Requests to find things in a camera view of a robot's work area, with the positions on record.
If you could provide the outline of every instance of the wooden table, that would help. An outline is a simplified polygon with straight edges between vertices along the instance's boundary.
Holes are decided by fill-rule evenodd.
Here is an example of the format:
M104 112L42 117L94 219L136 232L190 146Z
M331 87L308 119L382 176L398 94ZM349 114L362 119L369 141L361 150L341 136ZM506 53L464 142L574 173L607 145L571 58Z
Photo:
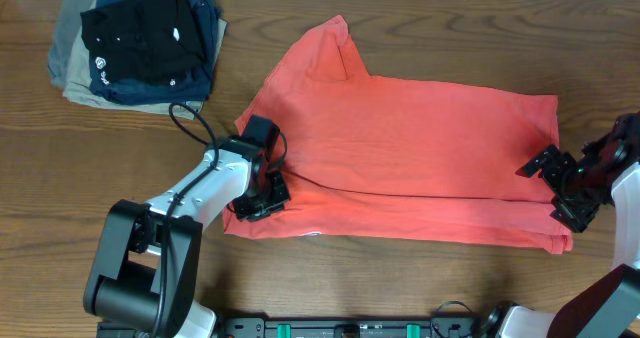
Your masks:
M108 209L170 187L202 148L168 117L67 102L47 51L61 0L0 12L0 336L90 337L81 298ZM369 72L557 94L574 154L640 110L640 0L218 0L229 29L204 116L218 135L286 50L337 14ZM419 316L462 300L555 312L606 274L606 208L572 252L375 238L249 241L206 231L197 297L220 312Z

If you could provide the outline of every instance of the black cable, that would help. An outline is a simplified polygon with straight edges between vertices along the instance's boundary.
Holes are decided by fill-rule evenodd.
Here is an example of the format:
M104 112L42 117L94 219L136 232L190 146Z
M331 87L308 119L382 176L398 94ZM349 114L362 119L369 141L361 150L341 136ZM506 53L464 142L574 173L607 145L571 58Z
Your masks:
M180 106L186 110L188 110L191 114L193 114L194 117L198 118L198 120L200 121L200 123L202 123L202 126L207 130L207 133L209 133L209 136L211 137L211 141L215 143L216 139L215 136L213 135L213 130L211 130L211 127L209 126L209 124L207 124L207 122L204 120L204 118L202 118L202 116L196 112L193 108L189 107L188 105L184 104L184 103L171 103L171 105L169 106L169 117L171 118L171 120L173 121L173 123L180 128L181 131L183 131L184 133L186 133L189 137L195 139L196 141L207 145L209 144L207 141L205 141L204 139L196 136L195 134L191 133L191 131L189 131L187 128L185 128L182 124L180 124L180 122L178 122L178 120L176 119L176 117L173 115L173 107L175 106Z
M280 169L280 167L282 167L282 165L284 164L284 157L287 156L287 151L289 150L289 147L287 146L287 137L285 137L284 133L282 132L280 132L280 136L282 137L282 143L284 144L284 153L282 153L277 162L269 164L267 171Z
M431 315L433 318L431 318L431 328L433 328L433 331L438 335L438 337L440 338L446 338L444 337L442 334L440 334L440 331L438 330L438 328L436 327L437 324L434 324L434 320L437 319L436 318L436 314L438 314L438 312L440 312L443 308L448 307L450 305L459 305L459 306L463 306L465 307L469 313L473 314L473 311L471 310L471 308L467 307L466 304L460 302L460 301L448 301L448 302L444 302L440 305L440 307L438 307L438 309L435 310L435 312L433 312L433 314ZM473 330L474 327L471 326L471 328L469 328L469 334L467 335L460 335L460 338L471 338L471 336L473 335Z
M187 130L185 127L182 126L182 124L180 124L177 121L177 119L173 115L173 108L175 106L179 106L186 109L191 114L193 114L194 117L198 118L200 123L202 123L204 128L207 130L207 133L209 133L209 136L211 137L210 143L204 141L203 139L199 138L195 134L191 133L189 130ZM187 192L189 192L191 188L193 188L196 184L198 184L198 182L200 182L204 177L206 177L209 173L211 173L216 168L216 166L218 165L218 159L220 158L218 144L216 143L216 136L213 134L213 130L211 129L209 124L207 124L207 122L202 118L202 116L198 112L196 112L193 108L189 107L184 103L171 103L171 105L169 105L169 116L171 117L171 120L178 126L178 128L180 128L180 130L185 132L191 138L195 139L196 141L204 145L210 144L213 147L212 149L214 151L214 157L213 157L213 161L211 162L211 164L209 164L207 169L205 169L196 178L194 178L191 182L189 182L186 186L184 186L184 188L182 188L180 192L173 195L173 200L171 201L171 204L167 209L167 214L164 216L163 224L162 224L162 242L160 243L160 248L161 248L160 267L162 268L162 270L160 271L160 294L158 299L158 308L156 310L156 318L153 323L153 330L151 331L151 338L156 338L158 335L158 329L160 327L160 322L162 321L162 315L164 313L164 300L165 300L165 296L167 295L167 271L169 268L167 256L169 255L168 247L169 247L170 218L173 215L173 211L176 209L178 204L182 202L182 199L187 194Z

